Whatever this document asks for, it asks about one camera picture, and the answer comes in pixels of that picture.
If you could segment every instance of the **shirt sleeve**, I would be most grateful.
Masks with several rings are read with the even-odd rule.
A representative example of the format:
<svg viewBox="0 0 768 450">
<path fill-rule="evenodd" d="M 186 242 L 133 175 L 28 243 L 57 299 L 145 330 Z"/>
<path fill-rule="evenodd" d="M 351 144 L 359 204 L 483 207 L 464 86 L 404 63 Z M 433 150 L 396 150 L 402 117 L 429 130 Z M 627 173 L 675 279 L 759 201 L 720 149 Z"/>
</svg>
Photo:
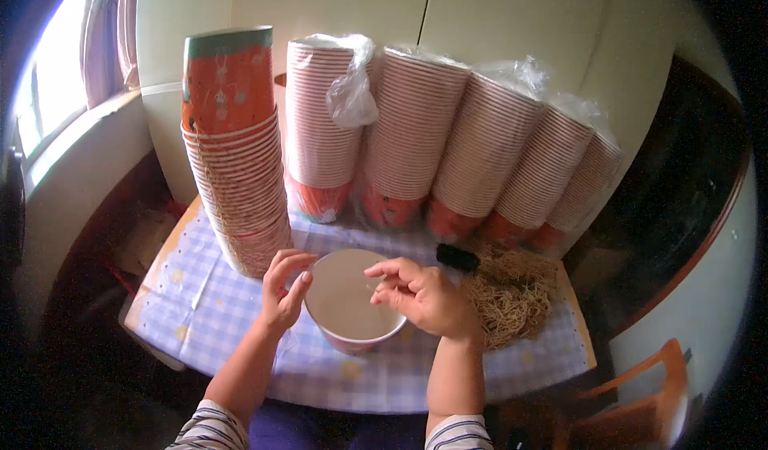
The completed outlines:
<svg viewBox="0 0 768 450">
<path fill-rule="evenodd" d="M 248 432 L 226 408 L 213 400 L 203 400 L 192 418 L 181 427 L 173 450 L 210 448 L 248 450 Z"/>
<path fill-rule="evenodd" d="M 454 415 L 427 437 L 425 450 L 493 450 L 482 415 Z"/>
</svg>

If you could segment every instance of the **pink curtain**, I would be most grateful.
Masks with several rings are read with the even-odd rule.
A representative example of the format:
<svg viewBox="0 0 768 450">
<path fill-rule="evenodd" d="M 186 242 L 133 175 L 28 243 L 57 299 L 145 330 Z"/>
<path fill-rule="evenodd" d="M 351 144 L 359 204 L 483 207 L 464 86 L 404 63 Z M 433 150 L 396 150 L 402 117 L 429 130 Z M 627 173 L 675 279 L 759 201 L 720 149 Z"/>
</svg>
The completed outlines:
<svg viewBox="0 0 768 450">
<path fill-rule="evenodd" d="M 118 58 L 118 0 L 85 1 L 80 44 L 80 70 L 90 109 L 124 87 Z"/>
<path fill-rule="evenodd" d="M 136 65 L 136 0 L 118 0 L 118 60 L 125 90 L 139 88 Z"/>
</svg>

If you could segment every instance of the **checkered tablecloth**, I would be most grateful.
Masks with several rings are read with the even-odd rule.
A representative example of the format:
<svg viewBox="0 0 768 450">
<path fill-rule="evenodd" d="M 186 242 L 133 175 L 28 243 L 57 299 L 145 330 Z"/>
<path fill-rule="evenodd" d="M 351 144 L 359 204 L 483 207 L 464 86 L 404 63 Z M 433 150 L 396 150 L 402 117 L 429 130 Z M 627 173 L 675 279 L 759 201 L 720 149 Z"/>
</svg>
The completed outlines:
<svg viewBox="0 0 768 450">
<path fill-rule="evenodd" d="M 297 248 L 324 255 L 365 248 L 436 265 L 435 242 L 423 234 L 384 235 L 354 225 L 312 224 L 291 215 Z M 136 333 L 192 368 L 215 374 L 261 309 L 261 281 L 224 260 L 202 206 L 179 234 L 150 293 L 140 302 Z M 302 309 L 280 341 L 268 396 L 301 405 L 370 413 L 425 412 L 438 340 L 406 325 L 359 357 L 334 350 Z M 521 340 L 483 357 L 486 400 L 550 386 L 588 370 L 573 309 L 562 296 L 536 340 Z"/>
</svg>

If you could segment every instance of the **person's left hand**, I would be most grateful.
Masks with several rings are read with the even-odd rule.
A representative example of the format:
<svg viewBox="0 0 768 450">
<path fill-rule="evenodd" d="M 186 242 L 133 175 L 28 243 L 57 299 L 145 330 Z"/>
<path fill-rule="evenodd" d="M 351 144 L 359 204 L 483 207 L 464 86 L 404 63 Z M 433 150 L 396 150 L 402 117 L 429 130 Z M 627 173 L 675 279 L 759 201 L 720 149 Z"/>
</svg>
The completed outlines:
<svg viewBox="0 0 768 450">
<path fill-rule="evenodd" d="M 280 250 L 272 259 L 270 269 L 264 274 L 262 286 L 262 308 L 257 321 L 266 325 L 280 336 L 299 319 L 301 303 L 312 284 L 312 273 L 302 272 L 290 291 L 286 290 L 288 275 L 312 265 L 317 255 L 302 250 Z"/>
</svg>

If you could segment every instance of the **chair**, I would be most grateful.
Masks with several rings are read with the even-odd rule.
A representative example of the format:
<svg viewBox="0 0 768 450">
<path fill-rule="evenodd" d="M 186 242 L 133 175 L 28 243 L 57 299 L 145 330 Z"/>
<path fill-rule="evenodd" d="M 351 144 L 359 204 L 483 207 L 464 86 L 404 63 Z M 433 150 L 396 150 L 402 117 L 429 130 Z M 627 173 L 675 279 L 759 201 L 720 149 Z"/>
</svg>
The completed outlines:
<svg viewBox="0 0 768 450">
<path fill-rule="evenodd" d="M 558 415 L 554 422 L 552 450 L 628 448 L 649 442 L 657 442 L 664 448 L 672 446 L 682 433 L 688 403 L 685 358 L 676 339 L 669 340 L 656 354 L 620 377 L 586 392 L 577 392 L 575 397 L 577 400 L 594 398 L 628 382 L 658 362 L 663 362 L 667 370 L 660 392 L 587 418 L 569 421 Z"/>
</svg>

